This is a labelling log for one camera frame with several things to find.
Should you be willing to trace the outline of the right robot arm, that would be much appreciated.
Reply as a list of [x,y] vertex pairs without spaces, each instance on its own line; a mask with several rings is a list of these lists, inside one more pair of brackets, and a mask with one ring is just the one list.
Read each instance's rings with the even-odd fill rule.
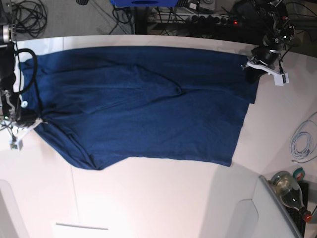
[[[22,115],[22,94],[35,82],[37,73],[37,57],[30,49],[15,49],[15,23],[12,4],[9,0],[0,2],[0,121],[9,122],[17,127],[29,127],[36,121],[35,115]],[[15,58],[20,53],[30,53],[34,62],[31,81],[23,89],[14,91],[16,81],[14,74]]]

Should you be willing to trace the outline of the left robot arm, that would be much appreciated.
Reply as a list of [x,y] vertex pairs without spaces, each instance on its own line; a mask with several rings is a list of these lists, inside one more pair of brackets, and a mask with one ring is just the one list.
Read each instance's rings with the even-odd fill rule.
[[247,82],[253,84],[261,76],[273,76],[275,85],[289,83],[288,73],[283,69],[282,52],[292,43],[295,29],[282,0],[240,0],[232,11],[244,24],[254,30],[262,30],[261,42],[251,50],[248,61],[242,65]]

